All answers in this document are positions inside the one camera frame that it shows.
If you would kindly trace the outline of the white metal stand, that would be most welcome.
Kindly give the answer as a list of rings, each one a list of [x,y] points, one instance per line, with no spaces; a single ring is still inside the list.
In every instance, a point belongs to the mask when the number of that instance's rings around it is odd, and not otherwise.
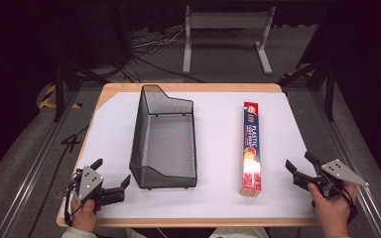
[[[267,75],[272,74],[272,68],[267,58],[265,47],[272,27],[276,7],[261,12],[193,12],[190,6],[186,8],[185,19],[185,50],[183,73],[191,72],[191,30],[192,29],[259,29],[261,39],[254,44],[258,58]]]

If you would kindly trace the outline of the white table mat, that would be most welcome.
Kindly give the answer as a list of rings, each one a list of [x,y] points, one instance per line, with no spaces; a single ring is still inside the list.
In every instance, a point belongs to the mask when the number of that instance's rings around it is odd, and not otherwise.
[[[81,166],[103,161],[104,186],[120,184],[130,173],[129,160],[139,93],[118,93],[96,111],[79,159]],[[306,146],[284,93],[185,92],[194,108],[197,184],[194,188],[146,190],[136,183],[121,203],[104,207],[98,217],[146,218],[312,218],[309,193],[293,184],[285,163],[312,174]],[[240,193],[243,155],[243,104],[260,110],[262,190]]]

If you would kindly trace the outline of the person's beige sleeve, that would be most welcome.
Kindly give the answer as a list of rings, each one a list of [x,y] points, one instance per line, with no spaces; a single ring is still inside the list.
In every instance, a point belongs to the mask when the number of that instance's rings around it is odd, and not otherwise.
[[[97,238],[97,236],[92,232],[87,232],[74,227],[69,227],[63,233],[62,238]]]

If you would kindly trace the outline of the yellow black hazard tape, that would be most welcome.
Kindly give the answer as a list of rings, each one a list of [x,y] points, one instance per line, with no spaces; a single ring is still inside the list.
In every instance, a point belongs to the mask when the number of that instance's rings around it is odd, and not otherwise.
[[[52,95],[56,92],[56,85],[51,83],[48,89],[45,91],[42,101],[39,103],[40,108],[56,109],[57,104],[51,101]]]

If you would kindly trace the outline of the person's right hand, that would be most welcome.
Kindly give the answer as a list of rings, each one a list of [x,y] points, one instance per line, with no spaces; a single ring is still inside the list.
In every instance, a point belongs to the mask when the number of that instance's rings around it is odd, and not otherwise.
[[[317,219],[325,238],[349,238],[348,217],[350,207],[342,195],[325,199],[313,183],[308,184],[309,192],[316,204]]]

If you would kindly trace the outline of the aluminium floor rail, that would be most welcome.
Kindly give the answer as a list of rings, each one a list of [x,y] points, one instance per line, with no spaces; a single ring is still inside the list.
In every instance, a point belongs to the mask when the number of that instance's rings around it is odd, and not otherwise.
[[[332,141],[336,157],[370,183],[358,189],[359,214],[350,223],[354,238],[381,238],[381,170],[368,149],[354,119],[337,91],[333,96],[333,120],[324,111],[324,95],[311,92],[319,118]]]
[[[39,152],[29,166],[29,171],[22,183],[19,185],[17,194],[14,196],[11,206],[0,224],[0,238],[8,238],[14,229],[14,226],[19,219],[21,212],[23,211],[49,157],[51,146],[53,145],[67,113],[75,102],[77,96],[78,91],[71,91],[66,94],[66,99],[63,103],[64,110],[62,115],[57,122],[52,121],[51,127],[46,134],[45,140],[42,143]]]

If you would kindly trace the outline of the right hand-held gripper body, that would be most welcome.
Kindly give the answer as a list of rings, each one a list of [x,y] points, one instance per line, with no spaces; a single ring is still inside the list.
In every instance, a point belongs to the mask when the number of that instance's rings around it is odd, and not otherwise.
[[[365,187],[369,185],[366,180],[357,175],[340,160],[333,160],[325,164],[320,163],[320,168],[316,169],[314,167],[314,170],[317,174],[315,177],[308,176],[298,171],[301,174],[301,179],[294,180],[293,178],[293,184],[308,190],[308,184],[313,183],[325,198],[335,197],[340,194],[345,181]]]

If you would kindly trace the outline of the black wire mesh basket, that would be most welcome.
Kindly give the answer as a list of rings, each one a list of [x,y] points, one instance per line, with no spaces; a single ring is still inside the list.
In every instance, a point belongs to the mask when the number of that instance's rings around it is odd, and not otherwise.
[[[197,183],[193,102],[158,85],[141,89],[129,169],[142,189]]]

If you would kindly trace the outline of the person's left hand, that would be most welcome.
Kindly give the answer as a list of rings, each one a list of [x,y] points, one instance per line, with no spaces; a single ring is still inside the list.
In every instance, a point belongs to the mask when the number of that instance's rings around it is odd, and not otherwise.
[[[83,205],[79,205],[75,198],[70,202],[73,210],[71,221],[72,227],[92,233],[96,226],[96,217],[94,214],[95,202],[93,199],[87,200]]]

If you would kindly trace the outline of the black metal stand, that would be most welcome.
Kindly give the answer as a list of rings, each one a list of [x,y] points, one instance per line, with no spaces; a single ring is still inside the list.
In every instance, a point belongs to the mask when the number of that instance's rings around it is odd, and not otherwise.
[[[69,91],[79,91],[81,87],[80,77],[76,74],[78,71],[102,85],[107,84],[108,80],[91,70],[66,59],[63,53],[55,54],[55,57],[56,65],[54,83],[56,85],[57,110],[54,121],[58,122],[65,112],[66,103],[64,102],[64,87],[67,86]]]
[[[306,83],[309,91],[318,91],[325,84],[324,112],[329,121],[333,121],[333,96],[335,88],[334,79],[334,55],[325,53],[310,62],[304,62],[306,55],[303,55],[297,64],[297,70],[291,74],[284,74],[278,84],[283,87],[302,76],[312,73],[312,76]]]

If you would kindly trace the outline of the long plastic wrap box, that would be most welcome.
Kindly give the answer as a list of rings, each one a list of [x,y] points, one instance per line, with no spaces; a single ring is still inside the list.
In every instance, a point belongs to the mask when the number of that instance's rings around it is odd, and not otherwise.
[[[240,194],[257,197],[262,189],[257,102],[243,105],[242,185]]]

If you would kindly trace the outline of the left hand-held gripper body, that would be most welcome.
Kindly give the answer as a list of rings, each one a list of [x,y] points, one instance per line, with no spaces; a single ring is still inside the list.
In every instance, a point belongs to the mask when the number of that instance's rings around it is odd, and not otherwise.
[[[126,181],[119,187],[103,188],[104,177],[101,176],[93,167],[85,166],[78,170],[73,177],[73,196],[80,205],[90,199],[96,206],[105,206],[125,199]]]

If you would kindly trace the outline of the person's beige clothing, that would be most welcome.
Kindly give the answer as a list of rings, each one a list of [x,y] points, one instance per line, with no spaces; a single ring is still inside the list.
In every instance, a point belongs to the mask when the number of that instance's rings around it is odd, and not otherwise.
[[[263,227],[127,228],[128,238],[270,238]]]

